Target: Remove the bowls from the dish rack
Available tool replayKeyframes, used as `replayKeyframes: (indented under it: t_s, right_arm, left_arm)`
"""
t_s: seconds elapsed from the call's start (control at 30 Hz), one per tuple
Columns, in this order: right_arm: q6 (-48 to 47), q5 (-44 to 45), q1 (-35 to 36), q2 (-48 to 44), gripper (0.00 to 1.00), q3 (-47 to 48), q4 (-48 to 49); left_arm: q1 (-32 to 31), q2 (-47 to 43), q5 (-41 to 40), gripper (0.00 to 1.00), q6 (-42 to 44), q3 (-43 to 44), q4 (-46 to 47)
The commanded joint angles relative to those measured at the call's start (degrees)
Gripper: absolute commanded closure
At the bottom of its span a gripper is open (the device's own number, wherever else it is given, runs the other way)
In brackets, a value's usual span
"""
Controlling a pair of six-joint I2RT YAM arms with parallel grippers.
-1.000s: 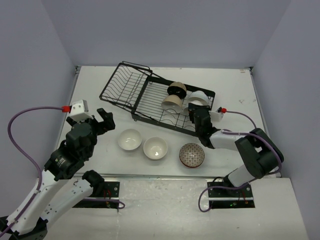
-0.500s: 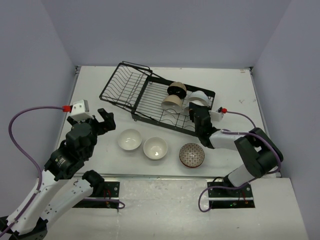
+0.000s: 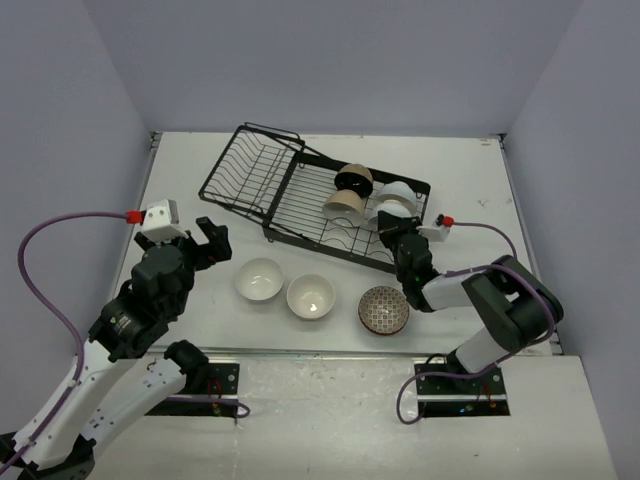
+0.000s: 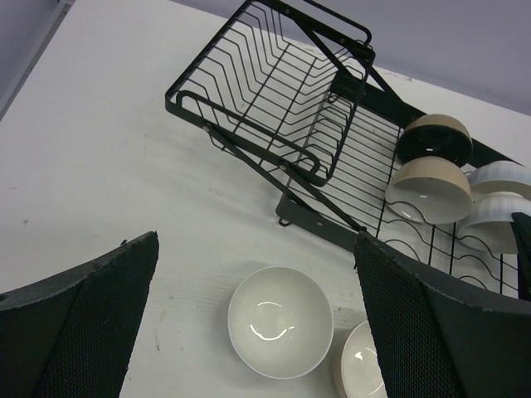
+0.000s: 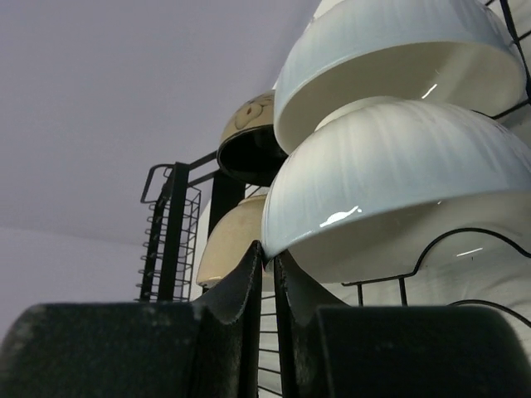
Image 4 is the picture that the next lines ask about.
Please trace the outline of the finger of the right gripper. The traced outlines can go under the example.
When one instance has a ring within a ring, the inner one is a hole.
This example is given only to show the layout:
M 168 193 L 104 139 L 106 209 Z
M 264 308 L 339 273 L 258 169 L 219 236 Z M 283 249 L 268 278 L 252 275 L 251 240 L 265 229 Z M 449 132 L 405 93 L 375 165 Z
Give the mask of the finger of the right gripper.
M 530 299 L 530 216 L 514 212 L 512 219 L 511 228 L 517 245 L 519 299 Z

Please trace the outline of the tan bowl with leaf motif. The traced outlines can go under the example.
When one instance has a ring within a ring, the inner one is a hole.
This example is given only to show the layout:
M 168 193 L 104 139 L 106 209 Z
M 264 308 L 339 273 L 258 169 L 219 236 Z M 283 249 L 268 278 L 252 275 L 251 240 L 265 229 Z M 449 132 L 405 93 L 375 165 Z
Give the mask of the tan bowl with leaf motif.
M 333 378 L 340 397 L 387 397 L 368 320 L 343 337 L 334 354 Z

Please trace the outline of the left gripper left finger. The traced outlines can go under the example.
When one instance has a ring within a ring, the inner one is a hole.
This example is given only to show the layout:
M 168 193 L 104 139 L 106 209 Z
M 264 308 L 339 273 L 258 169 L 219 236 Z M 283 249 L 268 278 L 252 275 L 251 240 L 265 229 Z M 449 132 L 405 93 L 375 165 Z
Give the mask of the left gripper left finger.
M 1 295 L 3 397 L 119 396 L 158 262 L 154 231 Z

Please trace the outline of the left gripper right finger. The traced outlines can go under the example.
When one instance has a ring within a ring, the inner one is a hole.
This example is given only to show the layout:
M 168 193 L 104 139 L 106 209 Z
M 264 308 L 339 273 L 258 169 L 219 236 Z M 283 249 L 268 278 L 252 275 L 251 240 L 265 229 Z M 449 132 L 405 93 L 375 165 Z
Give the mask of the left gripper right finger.
M 390 397 L 528 397 L 530 303 L 463 282 L 365 231 L 353 249 Z

